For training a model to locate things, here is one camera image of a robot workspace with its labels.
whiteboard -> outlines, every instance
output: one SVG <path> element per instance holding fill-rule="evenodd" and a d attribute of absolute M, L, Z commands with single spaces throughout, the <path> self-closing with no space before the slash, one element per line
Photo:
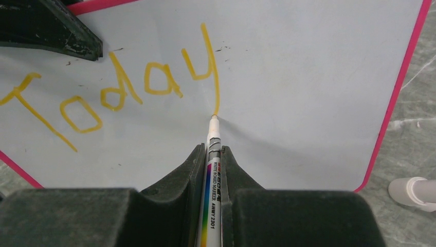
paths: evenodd
<path fill-rule="evenodd" d="M 0 150 L 44 187 L 157 182 L 206 141 L 215 76 L 194 80 L 181 53 L 197 74 L 208 71 L 204 23 L 219 75 L 222 144 L 239 165 L 266 188 L 354 190 L 421 5 L 142 0 L 80 15 L 103 40 L 98 62 L 0 47 L 0 100 L 18 92 L 52 127 L 17 97 L 4 100 Z M 110 105 L 123 92 L 110 52 L 132 86 L 122 83 L 126 96 L 115 111 Z M 157 68 L 165 64 L 179 93 Z M 41 77 L 17 91 L 27 75 L 37 76 L 30 73 Z"/>

pink border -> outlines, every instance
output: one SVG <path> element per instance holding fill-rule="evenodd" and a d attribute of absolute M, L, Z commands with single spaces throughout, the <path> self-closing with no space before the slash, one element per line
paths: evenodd
<path fill-rule="evenodd" d="M 380 151 L 380 146 L 383 142 L 383 137 L 385 137 L 386 130 L 388 128 L 389 120 L 391 119 L 392 112 L 395 108 L 396 100 L 398 99 L 401 86 L 403 85 L 404 78 L 406 78 L 407 69 L 409 68 L 410 61 L 412 60 L 413 51 L 415 51 L 416 44 L 420 38 L 421 30 L 424 26 L 425 18 L 427 17 L 428 10 L 431 6 L 431 0 L 423 0 L 421 5 L 418 18 L 416 19 L 415 27 L 413 28 L 412 36 L 410 37 L 409 46 L 407 47 L 406 54 L 404 55 L 403 63 L 399 70 L 398 77 L 396 79 L 395 87 L 392 92 L 391 100 L 388 104 L 388 109 L 386 110 L 385 118 L 381 124 L 380 132 L 378 134 L 377 141 L 375 142 L 374 151 L 372 152 L 371 159 L 369 160 L 369 166 L 367 173 L 365 174 L 364 181 L 362 184 L 354 190 L 354 192 L 359 192 L 367 184 L 369 177 L 371 175 L 372 168 L 374 167 L 375 160 L 377 159 L 378 152 Z"/>
<path fill-rule="evenodd" d="M 70 11 L 75 15 L 85 14 L 93 11 L 97 11 L 100 9 L 110 8 L 113 6 L 134 2 L 137 0 L 89 0 L 86 2 L 81 2 L 77 4 L 73 4 L 68 6 Z M 399 70 L 399 74 L 395 83 L 394 90 L 392 92 L 391 99 L 388 104 L 388 108 L 386 110 L 385 118 L 383 119 L 383 123 L 380 128 L 380 132 L 378 134 L 377 141 L 375 143 L 374 151 L 372 152 L 371 159 L 368 165 L 367 172 L 365 174 L 364 180 L 362 184 L 354 190 L 355 192 L 360 191 L 367 184 L 369 177 L 371 175 L 372 168 L 374 167 L 375 160 L 377 158 L 378 152 L 380 150 L 380 146 L 383 142 L 383 137 L 385 136 L 386 130 L 388 128 L 389 120 L 392 116 L 392 112 L 395 108 L 395 103 L 398 98 L 399 92 L 401 90 L 401 86 L 403 85 L 404 78 L 406 77 L 407 69 L 409 68 L 410 61 L 412 60 L 413 51 L 416 48 L 416 44 L 418 43 L 418 39 L 420 37 L 421 30 L 424 26 L 425 18 L 427 17 L 428 10 L 431 6 L 431 0 L 423 0 L 421 5 L 420 12 L 416 19 L 416 24 L 413 29 L 409 45 L 406 50 L 406 54 L 404 55 L 403 63 L 401 64 L 401 68 Z M 21 167 L 19 167 L 14 161 L 12 161 L 8 156 L 6 156 L 3 152 L 0 151 L 0 160 L 5 162 L 12 170 L 14 170 L 18 175 L 23 177 L 29 184 L 31 184 L 35 188 L 43 188 L 41 184 L 39 184 L 35 179 L 33 179 L 29 174 L 27 174 Z"/>

yellow handwriting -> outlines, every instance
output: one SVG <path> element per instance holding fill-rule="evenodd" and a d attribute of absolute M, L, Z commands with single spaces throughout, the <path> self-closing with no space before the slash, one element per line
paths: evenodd
<path fill-rule="evenodd" d="M 132 83 L 130 82 L 130 79 L 128 78 L 127 74 L 125 73 L 124 69 L 121 67 L 120 62 L 118 61 L 117 57 L 113 52 L 109 52 L 109 57 L 111 58 L 111 61 L 114 65 L 115 72 L 117 74 L 117 80 L 118 80 L 118 88 L 116 87 L 107 87 L 105 89 L 102 89 L 100 92 L 100 102 L 101 105 L 111 109 L 112 111 L 119 111 L 124 106 L 125 97 L 127 96 L 127 93 L 124 89 L 124 83 L 126 83 L 127 88 L 129 89 L 129 92 L 132 94 L 132 97 L 138 102 L 139 104 L 142 104 L 142 100 L 139 98 L 139 96 L 135 93 L 135 90 L 133 89 Z M 115 93 L 120 95 L 120 99 L 118 102 L 118 105 L 115 107 L 113 105 L 110 105 L 106 100 L 106 95 L 108 93 Z"/>
<path fill-rule="evenodd" d="M 210 74 L 213 74 L 214 78 L 214 84 L 215 84 L 215 110 L 213 112 L 214 115 L 218 114 L 218 111 L 220 110 L 220 78 L 218 76 L 218 70 L 216 68 L 216 61 L 215 56 L 213 54 L 212 45 L 210 44 L 209 35 L 207 34 L 206 24 L 201 24 L 201 30 L 203 34 L 203 39 L 206 46 L 206 51 L 208 55 L 208 69 L 207 72 L 203 75 L 197 75 L 197 73 L 194 70 L 194 67 L 192 66 L 191 59 L 189 58 L 188 52 L 186 49 L 181 50 L 181 55 L 185 59 L 186 66 L 188 67 L 189 73 L 191 73 L 191 77 L 193 80 L 203 80 L 210 76 Z"/>
<path fill-rule="evenodd" d="M 73 102 L 78 101 L 79 103 L 82 104 L 83 108 L 86 109 L 86 111 L 95 119 L 95 121 L 97 122 L 97 125 L 95 125 L 94 127 L 85 129 L 85 130 L 81 130 L 79 129 L 73 122 L 72 120 L 68 117 L 67 113 L 65 112 L 65 107 Z M 80 96 L 73 96 L 69 99 L 66 99 L 64 101 L 61 102 L 61 104 L 59 105 L 59 109 L 61 110 L 61 114 L 64 117 L 65 121 L 67 121 L 67 123 L 71 126 L 71 128 L 73 130 L 75 130 L 76 132 L 79 133 L 88 133 L 91 131 L 96 131 L 101 129 L 101 127 L 103 126 L 103 122 L 101 121 L 100 117 L 97 115 L 97 113 L 91 108 L 91 106 Z"/>
<path fill-rule="evenodd" d="M 51 126 L 51 124 L 47 120 L 45 120 L 32 106 L 30 106 L 30 104 L 21 95 L 21 92 L 24 91 L 24 89 L 26 89 L 26 87 L 30 84 L 30 82 L 32 81 L 33 78 L 41 78 L 41 75 L 38 73 L 28 73 L 26 78 L 24 78 L 23 82 L 21 82 L 21 84 L 19 86 L 14 87 L 14 89 L 8 95 L 6 95 L 5 98 L 0 100 L 0 105 L 4 105 L 4 104 L 8 103 L 13 97 L 17 98 L 18 101 L 25 108 L 27 108 L 37 119 L 39 119 L 39 121 L 41 121 L 43 124 L 45 124 L 45 126 L 49 130 L 51 130 L 56 136 L 58 136 L 61 140 L 63 140 L 65 143 L 67 143 L 67 145 L 69 145 L 69 147 L 71 149 L 73 149 L 74 152 L 77 152 L 77 149 L 75 148 L 75 146 L 71 142 L 69 142 L 69 140 L 67 138 L 65 138 L 65 136 L 63 136 L 61 133 L 56 131 L 53 128 L 53 126 Z"/>
<path fill-rule="evenodd" d="M 150 72 L 152 68 L 156 68 L 161 70 L 165 76 L 167 77 L 167 89 L 166 90 L 153 90 L 150 88 Z M 165 95 L 165 94 L 170 94 L 171 91 L 174 91 L 174 93 L 182 98 L 183 94 L 180 91 L 180 87 L 177 85 L 177 83 L 174 81 L 173 75 L 171 74 L 171 70 L 170 67 L 165 64 L 162 65 L 160 63 L 156 63 L 156 62 L 151 62 L 148 63 L 146 66 L 146 72 L 144 73 L 144 84 L 145 84 L 145 91 L 149 94 L 153 94 L 153 95 Z"/>

gray marble surface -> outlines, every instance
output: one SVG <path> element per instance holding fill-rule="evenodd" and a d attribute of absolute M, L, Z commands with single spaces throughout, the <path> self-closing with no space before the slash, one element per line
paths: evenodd
<path fill-rule="evenodd" d="M 436 246 L 436 212 L 395 203 L 396 178 L 436 179 L 436 4 L 432 4 L 371 178 L 359 193 L 371 205 L 388 246 Z M 0 192 L 31 186 L 0 164 Z"/>

marker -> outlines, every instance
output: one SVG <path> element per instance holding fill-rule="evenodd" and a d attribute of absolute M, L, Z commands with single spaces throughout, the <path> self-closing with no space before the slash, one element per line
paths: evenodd
<path fill-rule="evenodd" d="M 221 247 L 221 139 L 216 115 L 209 122 L 197 247 Z"/>

